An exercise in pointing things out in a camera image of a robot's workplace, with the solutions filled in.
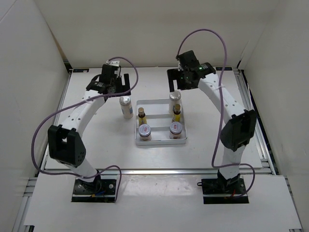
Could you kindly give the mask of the yellow small bottle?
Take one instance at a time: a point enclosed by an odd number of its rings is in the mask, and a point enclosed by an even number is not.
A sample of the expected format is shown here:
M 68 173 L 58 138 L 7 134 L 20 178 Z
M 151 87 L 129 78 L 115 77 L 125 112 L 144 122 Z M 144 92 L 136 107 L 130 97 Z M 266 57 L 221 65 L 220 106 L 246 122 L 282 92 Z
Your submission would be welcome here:
M 173 109 L 172 122 L 180 122 L 181 119 L 181 106 L 180 104 L 175 104 Z
M 138 108 L 139 125 L 147 124 L 146 114 L 143 107 Z

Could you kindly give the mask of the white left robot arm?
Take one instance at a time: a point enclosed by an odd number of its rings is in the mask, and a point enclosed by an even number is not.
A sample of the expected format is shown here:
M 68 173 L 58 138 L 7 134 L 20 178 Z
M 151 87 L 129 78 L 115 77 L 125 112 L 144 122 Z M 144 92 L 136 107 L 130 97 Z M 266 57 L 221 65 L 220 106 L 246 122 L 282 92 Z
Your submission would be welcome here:
M 124 95 L 130 89 L 129 76 L 125 74 L 122 84 L 119 61 L 103 64 L 101 74 L 96 75 L 87 85 L 82 97 L 82 104 L 74 107 L 69 116 L 58 126 L 48 129 L 48 148 L 50 158 L 67 166 L 84 182 L 90 193 L 97 193 L 101 181 L 95 176 L 98 171 L 86 160 L 86 148 L 82 141 L 83 132 L 95 115 L 104 105 L 105 95 Z

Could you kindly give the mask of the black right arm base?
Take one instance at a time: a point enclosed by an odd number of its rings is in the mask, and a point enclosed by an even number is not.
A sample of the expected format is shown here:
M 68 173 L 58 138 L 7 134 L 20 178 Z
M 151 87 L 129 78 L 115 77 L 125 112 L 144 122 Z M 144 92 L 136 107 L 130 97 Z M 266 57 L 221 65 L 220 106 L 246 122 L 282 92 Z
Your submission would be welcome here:
M 249 199 L 243 178 L 222 190 L 217 179 L 201 179 L 197 186 L 202 187 L 203 204 L 248 204 Z

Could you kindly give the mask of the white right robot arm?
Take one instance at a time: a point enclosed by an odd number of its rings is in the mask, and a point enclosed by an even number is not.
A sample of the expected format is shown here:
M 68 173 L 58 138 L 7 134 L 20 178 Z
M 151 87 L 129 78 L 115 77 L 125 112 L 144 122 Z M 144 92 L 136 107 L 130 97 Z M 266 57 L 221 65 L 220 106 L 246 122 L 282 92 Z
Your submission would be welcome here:
M 199 63 L 192 50 L 176 56 L 178 68 L 167 71 L 169 89 L 190 90 L 198 88 L 204 92 L 223 115 L 224 127 L 220 141 L 224 146 L 222 164 L 218 167 L 217 188 L 228 193 L 238 182 L 242 154 L 254 135 L 256 113 L 238 103 L 227 89 L 219 83 L 219 75 L 209 63 Z

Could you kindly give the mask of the white shaker bottle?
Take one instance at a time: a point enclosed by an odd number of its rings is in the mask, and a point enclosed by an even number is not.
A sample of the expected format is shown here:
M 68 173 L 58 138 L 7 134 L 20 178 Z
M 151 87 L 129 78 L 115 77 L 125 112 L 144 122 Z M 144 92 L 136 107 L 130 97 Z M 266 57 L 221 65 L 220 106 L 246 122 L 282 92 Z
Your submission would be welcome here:
M 133 115 L 133 108 L 131 104 L 131 98 L 129 96 L 121 96 L 119 98 L 121 110 L 125 119 L 131 119 Z
M 169 94 L 169 113 L 173 113 L 176 104 L 181 101 L 181 93 L 179 91 L 174 91 Z

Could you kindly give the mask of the sauce jar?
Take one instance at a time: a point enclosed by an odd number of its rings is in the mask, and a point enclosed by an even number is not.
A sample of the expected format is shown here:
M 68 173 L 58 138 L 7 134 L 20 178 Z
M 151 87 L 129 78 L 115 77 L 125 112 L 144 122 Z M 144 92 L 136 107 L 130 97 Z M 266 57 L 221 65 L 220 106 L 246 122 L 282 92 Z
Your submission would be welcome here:
M 142 124 L 139 126 L 139 136 L 142 141 L 151 140 L 151 127 L 148 124 Z
M 181 137 L 183 127 L 180 122 L 174 121 L 169 127 L 169 137 L 170 139 L 179 139 Z

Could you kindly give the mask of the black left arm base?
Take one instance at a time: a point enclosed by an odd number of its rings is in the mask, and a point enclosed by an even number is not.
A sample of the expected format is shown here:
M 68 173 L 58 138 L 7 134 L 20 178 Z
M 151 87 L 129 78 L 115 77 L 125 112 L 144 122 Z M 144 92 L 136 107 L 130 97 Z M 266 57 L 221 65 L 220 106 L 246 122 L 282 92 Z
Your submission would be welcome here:
M 122 174 L 101 175 L 93 182 L 76 178 L 72 190 L 73 203 L 116 203 Z

